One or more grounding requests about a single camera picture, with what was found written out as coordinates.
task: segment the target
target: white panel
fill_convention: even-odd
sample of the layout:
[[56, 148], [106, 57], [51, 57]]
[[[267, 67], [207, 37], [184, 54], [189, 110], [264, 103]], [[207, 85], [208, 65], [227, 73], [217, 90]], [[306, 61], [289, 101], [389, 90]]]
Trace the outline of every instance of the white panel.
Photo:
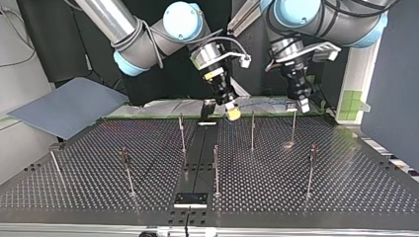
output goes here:
[[[344, 91], [362, 91], [362, 102], [367, 101], [370, 91], [371, 80], [373, 79], [374, 68], [376, 67], [377, 55], [381, 39], [368, 48], [351, 48], [349, 51], [348, 64], [342, 84], [341, 94], [338, 104], [338, 115], [343, 99]], [[361, 124], [363, 112], [358, 112], [355, 121], [337, 120], [342, 124]]]
[[0, 184], [43, 157], [55, 137], [23, 122], [0, 130]]
[[[0, 0], [0, 5], [17, 10], [16, 1]], [[22, 23], [13, 16], [10, 18], [24, 36]], [[31, 55], [32, 50], [19, 40], [4, 16], [0, 16], [0, 33], [0, 65], [22, 61]], [[0, 82], [0, 113], [24, 105], [51, 91], [37, 56], [23, 64], [0, 67]]]
[[[19, 11], [15, 0], [0, 0], [0, 5]], [[22, 23], [10, 16], [25, 36]], [[0, 16], [0, 65], [27, 59], [32, 53]], [[15, 66], [0, 67], [0, 184], [22, 171], [47, 153], [56, 138], [6, 113], [51, 91], [40, 61], [32, 60]]]

